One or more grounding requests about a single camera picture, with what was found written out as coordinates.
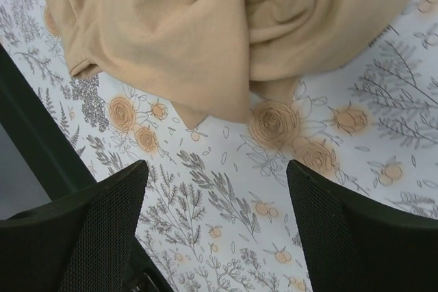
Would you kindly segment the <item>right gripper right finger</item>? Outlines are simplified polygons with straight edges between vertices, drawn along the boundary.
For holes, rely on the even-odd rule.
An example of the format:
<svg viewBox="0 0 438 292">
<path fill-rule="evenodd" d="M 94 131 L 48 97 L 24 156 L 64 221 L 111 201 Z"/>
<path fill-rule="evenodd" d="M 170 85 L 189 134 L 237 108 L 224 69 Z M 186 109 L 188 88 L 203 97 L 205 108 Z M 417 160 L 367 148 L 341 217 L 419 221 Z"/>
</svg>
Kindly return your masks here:
<svg viewBox="0 0 438 292">
<path fill-rule="evenodd" d="M 297 160 L 287 182 L 314 291 L 437 290 L 437 220 L 383 205 Z"/>
</svg>

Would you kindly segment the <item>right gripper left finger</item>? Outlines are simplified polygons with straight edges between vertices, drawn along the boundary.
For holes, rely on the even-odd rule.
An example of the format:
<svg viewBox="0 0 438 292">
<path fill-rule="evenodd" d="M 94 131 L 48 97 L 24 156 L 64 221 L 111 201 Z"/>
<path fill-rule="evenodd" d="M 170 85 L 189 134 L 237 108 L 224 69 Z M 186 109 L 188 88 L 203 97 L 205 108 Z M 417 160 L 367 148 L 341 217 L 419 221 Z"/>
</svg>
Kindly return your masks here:
<svg viewBox="0 0 438 292">
<path fill-rule="evenodd" d="M 148 166 L 1 221 L 2 291 L 122 291 Z"/>
</svg>

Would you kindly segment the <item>beige t shirt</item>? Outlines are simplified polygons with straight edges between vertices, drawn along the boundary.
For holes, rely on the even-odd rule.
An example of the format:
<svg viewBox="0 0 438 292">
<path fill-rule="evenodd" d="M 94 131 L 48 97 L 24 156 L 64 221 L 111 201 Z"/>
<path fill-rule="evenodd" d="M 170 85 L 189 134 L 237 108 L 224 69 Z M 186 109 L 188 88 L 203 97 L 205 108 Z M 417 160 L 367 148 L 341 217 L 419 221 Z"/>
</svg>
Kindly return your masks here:
<svg viewBox="0 0 438 292">
<path fill-rule="evenodd" d="M 286 103 L 296 80 L 357 57 L 409 0 L 46 0 L 68 71 L 169 100 L 188 127 L 244 123 L 250 94 Z"/>
</svg>

